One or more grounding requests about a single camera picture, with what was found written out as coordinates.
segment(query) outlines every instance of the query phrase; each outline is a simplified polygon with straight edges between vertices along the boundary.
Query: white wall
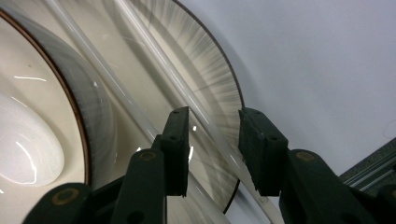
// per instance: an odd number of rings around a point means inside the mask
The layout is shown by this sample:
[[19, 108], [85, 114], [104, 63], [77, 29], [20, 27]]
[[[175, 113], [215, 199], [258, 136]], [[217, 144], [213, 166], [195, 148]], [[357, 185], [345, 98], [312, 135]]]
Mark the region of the white wall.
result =
[[180, 2], [225, 50], [246, 106], [290, 148], [340, 175], [396, 136], [396, 1]]

